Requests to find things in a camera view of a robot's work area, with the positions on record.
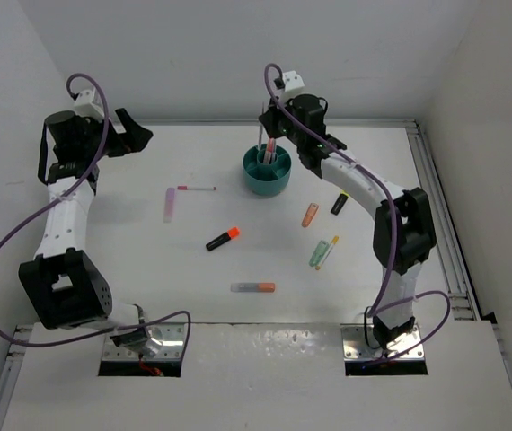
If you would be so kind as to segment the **pink double-ended marker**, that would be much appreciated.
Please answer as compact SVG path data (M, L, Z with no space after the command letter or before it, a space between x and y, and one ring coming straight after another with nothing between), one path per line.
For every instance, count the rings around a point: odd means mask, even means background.
M264 153L263 160L262 160L263 163L271 164L273 162L274 150L275 150L275 139L270 138L268 140L268 143L266 144L265 153Z

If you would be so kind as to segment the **grey purple ballpoint pen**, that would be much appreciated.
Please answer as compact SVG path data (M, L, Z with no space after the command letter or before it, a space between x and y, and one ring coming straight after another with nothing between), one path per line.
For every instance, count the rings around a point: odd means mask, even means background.
M260 118L260 116L261 116L262 114L264 114L265 109L266 109L266 103L265 103L265 102L263 102L263 103L261 104L261 107L260 107L260 115L259 115L259 118ZM258 135L258 142L257 142L257 145L256 145L256 146L257 146L257 150L258 150L258 151L260 151L261 146L262 146L262 144L263 144L263 140L264 140L264 139L263 139L263 137L264 137L263 135L264 135L264 127L262 126L262 124L261 124L261 122L260 122L260 120L259 120L259 135Z

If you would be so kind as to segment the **pink-capped white pen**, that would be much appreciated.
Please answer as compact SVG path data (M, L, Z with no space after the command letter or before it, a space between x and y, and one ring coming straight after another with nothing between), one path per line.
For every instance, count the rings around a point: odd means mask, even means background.
M216 191L215 186L189 186L189 185L179 185L176 188L181 191Z

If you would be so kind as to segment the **purple correction tape dispenser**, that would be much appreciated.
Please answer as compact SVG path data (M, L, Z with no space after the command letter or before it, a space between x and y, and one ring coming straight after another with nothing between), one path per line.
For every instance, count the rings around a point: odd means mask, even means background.
M165 192L163 222L170 223L173 218L176 201L176 188L168 188Z

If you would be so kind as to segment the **yellow-capped white marker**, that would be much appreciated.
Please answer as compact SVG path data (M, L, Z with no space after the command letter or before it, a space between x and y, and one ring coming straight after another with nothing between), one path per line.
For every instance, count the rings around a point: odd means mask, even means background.
M320 270L322 268L322 266L324 265L325 261L327 260L327 258L329 257L330 253L332 252L333 248L335 247L335 245L337 244L337 242L339 241L340 237L338 235L335 235L331 242L329 243L329 246L328 248L326 249L326 252L324 252L324 254L322 255L320 261L318 262L317 265L315 265L315 270Z

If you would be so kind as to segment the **clear orange lead case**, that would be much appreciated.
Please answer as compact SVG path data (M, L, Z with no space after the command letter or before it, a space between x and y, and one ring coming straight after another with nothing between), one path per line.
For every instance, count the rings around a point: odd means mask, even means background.
M274 293L274 283L234 283L231 284L231 291L235 293Z

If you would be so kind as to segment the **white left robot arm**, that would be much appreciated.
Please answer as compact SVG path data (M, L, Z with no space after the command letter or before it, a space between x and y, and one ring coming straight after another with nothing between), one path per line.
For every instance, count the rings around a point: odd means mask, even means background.
M45 118L39 179L49 193L44 233L34 257L18 276L48 330L118 328L143 322L143 310L114 300L109 284L85 251L90 206L96 195L98 151L105 157L139 153L153 136L123 109L115 111L123 132L100 118L64 110Z

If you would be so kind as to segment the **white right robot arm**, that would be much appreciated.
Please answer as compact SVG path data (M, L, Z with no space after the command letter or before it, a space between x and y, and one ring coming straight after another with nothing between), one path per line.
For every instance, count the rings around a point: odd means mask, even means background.
M429 253L437 245L428 194L406 189L371 172L326 131L325 102L300 94L286 102L273 96L259 121L271 138L296 146L301 164L337 186L374 221L373 251L383 267L383 281L368 318L380 347L412 330L412 298Z

